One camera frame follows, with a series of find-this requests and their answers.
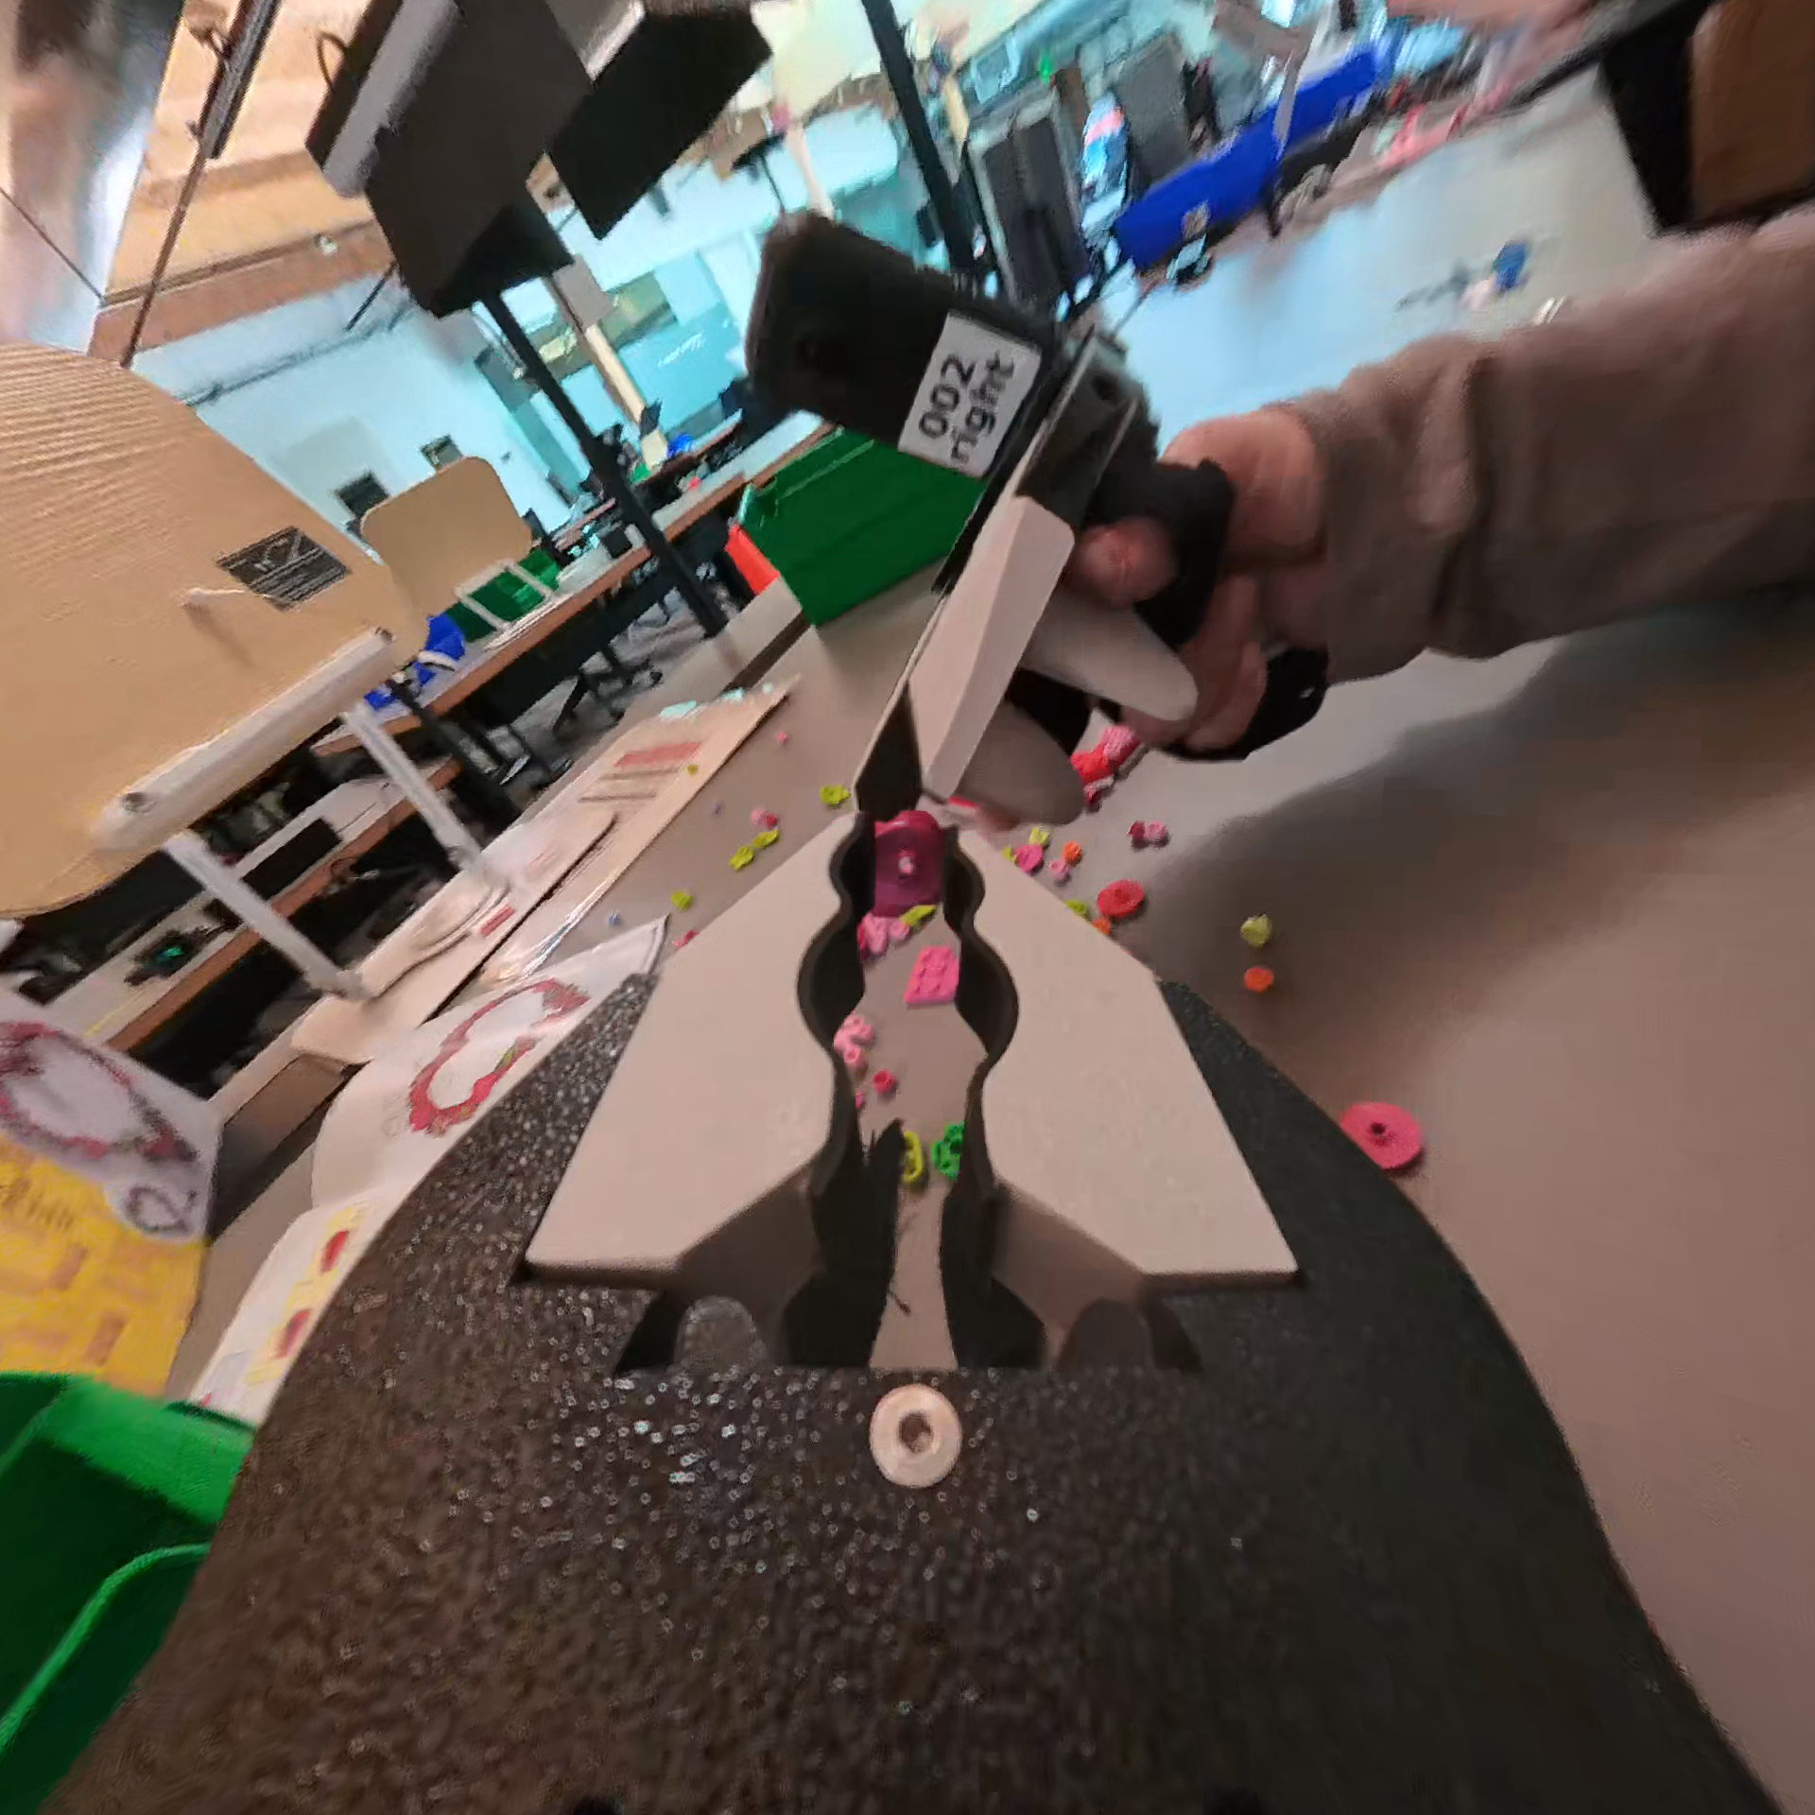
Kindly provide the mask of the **magenta lego piece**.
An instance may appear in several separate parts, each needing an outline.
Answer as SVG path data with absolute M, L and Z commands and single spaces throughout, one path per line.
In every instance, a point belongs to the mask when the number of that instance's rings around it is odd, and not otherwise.
M 946 883 L 946 827 L 928 807 L 874 822 L 874 913 L 888 920 L 939 907 Z

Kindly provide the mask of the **black overhead light panel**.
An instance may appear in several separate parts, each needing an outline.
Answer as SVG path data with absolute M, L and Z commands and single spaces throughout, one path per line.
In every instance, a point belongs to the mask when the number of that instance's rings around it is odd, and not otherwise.
M 547 150 L 587 229 L 605 237 L 769 62 L 753 3 L 557 3 L 587 88 Z
M 566 259 L 529 179 L 590 91 L 556 3 L 374 1 L 306 142 L 335 195 L 370 204 L 415 304 L 443 320 Z

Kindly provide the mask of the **person's right hand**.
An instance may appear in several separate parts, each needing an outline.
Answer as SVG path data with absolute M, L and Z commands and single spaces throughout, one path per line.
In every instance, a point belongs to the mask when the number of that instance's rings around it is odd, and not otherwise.
M 1206 756 L 1251 730 L 1273 648 L 1322 644 L 1315 620 L 1326 467 L 1305 421 L 1281 403 L 1194 423 L 1170 440 L 1163 461 L 1222 468 L 1234 490 L 1232 517 L 1206 615 L 1179 653 L 1196 679 L 1194 710 L 1161 720 L 1124 709 L 1122 720 L 1149 744 Z

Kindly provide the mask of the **green plastic parts bin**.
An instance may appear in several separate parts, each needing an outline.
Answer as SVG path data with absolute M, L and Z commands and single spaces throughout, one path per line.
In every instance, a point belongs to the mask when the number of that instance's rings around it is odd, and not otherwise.
M 2 1811 L 33 1812 L 163 1644 L 255 1428 L 92 1375 L 2 1375 Z

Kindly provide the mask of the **red lego frame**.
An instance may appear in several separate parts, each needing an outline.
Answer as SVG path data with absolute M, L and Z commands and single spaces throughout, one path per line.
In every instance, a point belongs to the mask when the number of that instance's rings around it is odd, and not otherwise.
M 1126 723 L 1108 723 L 1101 736 L 1073 754 L 1073 769 L 1082 790 L 1082 809 L 1095 813 L 1122 783 L 1124 776 L 1144 761 L 1147 743 Z

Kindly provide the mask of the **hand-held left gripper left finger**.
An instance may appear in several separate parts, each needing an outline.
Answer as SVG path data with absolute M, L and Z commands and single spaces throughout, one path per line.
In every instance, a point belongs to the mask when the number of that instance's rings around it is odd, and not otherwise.
M 783 1360 L 874 1359 L 903 1128 L 864 1126 L 839 1038 L 874 880 L 874 821 L 845 815 L 664 965 L 529 1238 L 536 1279 L 725 1299 Z

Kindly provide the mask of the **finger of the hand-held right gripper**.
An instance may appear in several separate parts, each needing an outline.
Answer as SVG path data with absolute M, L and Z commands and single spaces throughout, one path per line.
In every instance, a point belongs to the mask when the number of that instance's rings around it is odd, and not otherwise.
M 1074 534 L 1033 500 L 991 510 L 928 622 L 854 779 L 872 821 L 969 801 L 969 763 L 1008 694 L 1073 555 Z
M 969 763 L 969 803 L 1003 827 L 1067 826 L 1085 815 L 1085 789 L 1032 714 L 1001 706 Z

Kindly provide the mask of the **lego instruction booklet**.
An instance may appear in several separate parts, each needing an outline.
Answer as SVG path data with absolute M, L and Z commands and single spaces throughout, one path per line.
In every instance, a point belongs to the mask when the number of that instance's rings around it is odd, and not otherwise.
M 259 1423 L 333 1297 L 428 1172 L 498 1110 L 610 991 L 655 969 L 646 920 L 448 1008 L 359 1070 L 324 1117 L 310 1206 L 262 1259 L 189 1399 Z

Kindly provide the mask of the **black stand pole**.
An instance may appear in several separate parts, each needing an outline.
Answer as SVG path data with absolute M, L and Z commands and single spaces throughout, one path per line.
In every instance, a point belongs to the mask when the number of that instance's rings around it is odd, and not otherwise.
M 635 528 L 643 540 L 643 557 L 659 563 L 672 581 L 672 589 L 682 595 L 683 605 L 708 638 L 711 639 L 719 634 L 729 626 L 725 611 L 702 587 L 697 567 L 683 560 L 682 550 L 664 534 L 640 488 L 629 479 L 617 447 L 601 439 L 575 400 L 563 388 L 557 374 L 543 358 L 523 324 L 515 318 L 506 296 L 502 292 L 486 294 L 482 296 L 482 306 L 504 335 L 513 354 L 523 363 L 529 380 L 575 439 L 592 477 L 601 488 L 603 500 L 618 508 L 627 523 Z
M 932 120 L 924 104 L 924 87 L 910 56 L 894 1 L 861 1 L 879 68 L 897 104 L 906 139 L 918 165 L 928 202 L 933 211 L 939 237 L 952 273 L 973 289 L 987 285 L 987 259 L 979 257 L 977 227 L 969 217 L 956 179 L 946 165 Z

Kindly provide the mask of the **yellow lego box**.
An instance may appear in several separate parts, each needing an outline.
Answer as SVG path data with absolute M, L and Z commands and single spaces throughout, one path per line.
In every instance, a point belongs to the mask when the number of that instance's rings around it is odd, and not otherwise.
M 2 1368 L 167 1387 L 210 1248 L 220 1114 L 2 994 Z

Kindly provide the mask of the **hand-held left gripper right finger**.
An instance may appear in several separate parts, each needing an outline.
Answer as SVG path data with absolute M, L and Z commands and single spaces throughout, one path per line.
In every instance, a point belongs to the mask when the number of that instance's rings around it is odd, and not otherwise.
M 956 1007 L 982 1043 L 939 1246 L 967 1369 L 1035 1369 L 1078 1321 L 1141 1325 L 1300 1262 L 1155 972 L 977 831 L 953 831 Z

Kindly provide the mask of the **stacked green plastic bins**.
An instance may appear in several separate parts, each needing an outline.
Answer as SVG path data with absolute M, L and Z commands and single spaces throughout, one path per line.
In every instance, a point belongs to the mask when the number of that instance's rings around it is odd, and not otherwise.
M 749 490 L 740 525 L 821 629 L 939 567 L 984 490 L 979 479 L 836 427 Z

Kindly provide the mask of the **person's right forearm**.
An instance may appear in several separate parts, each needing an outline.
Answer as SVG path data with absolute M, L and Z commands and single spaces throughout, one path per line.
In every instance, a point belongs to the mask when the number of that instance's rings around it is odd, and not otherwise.
M 1264 611 L 1333 680 L 1810 589 L 1814 211 L 1696 236 L 1545 324 L 1429 337 L 1286 411 L 1322 526 Z

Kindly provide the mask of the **long work desk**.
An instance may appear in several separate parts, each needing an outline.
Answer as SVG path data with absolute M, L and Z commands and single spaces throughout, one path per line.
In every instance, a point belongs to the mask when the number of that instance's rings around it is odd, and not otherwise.
M 788 416 L 725 468 L 685 488 L 672 506 L 659 510 L 662 534 L 678 549 L 683 535 L 697 525 L 730 517 L 749 488 L 766 484 L 784 465 L 799 458 L 806 447 L 821 440 L 825 431 L 825 423 L 806 414 Z M 425 702 L 420 709 L 400 702 L 381 712 L 381 730 L 395 741 L 407 735 L 432 733 L 470 695 L 525 661 L 556 631 L 582 620 L 603 600 L 622 594 L 633 581 L 650 574 L 652 565 L 655 555 L 635 535 L 627 540 L 627 550 L 620 555 L 607 550 L 582 555 L 563 572 L 560 589 L 547 595 L 539 608 L 495 631 L 488 641 L 471 648 L 459 666 L 420 692 Z M 186 902 L 181 913 L 161 920 L 138 947 L 111 959 L 83 985 L 65 991 L 57 1011 L 72 1019 L 85 1036 L 124 1052 L 138 1047 L 186 1003 L 259 947 L 262 938 L 253 926 L 241 920 L 220 922 L 222 911 L 217 899 L 198 896 Z M 203 930 L 210 938 L 189 956 L 186 965 L 167 977 L 147 975 L 138 979 L 137 959 L 189 930 Z

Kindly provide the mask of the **laminated instruction sheet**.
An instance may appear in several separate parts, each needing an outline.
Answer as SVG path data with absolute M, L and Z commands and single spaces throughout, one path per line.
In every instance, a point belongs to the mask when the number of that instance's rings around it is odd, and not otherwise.
M 365 999 L 327 995 L 289 1028 L 289 1047 L 342 1066 L 372 1060 L 467 985 L 525 983 L 678 813 L 780 710 L 794 680 L 766 680 L 675 706 L 574 771 L 556 803 L 486 850 L 486 882 L 456 880 L 359 965 Z

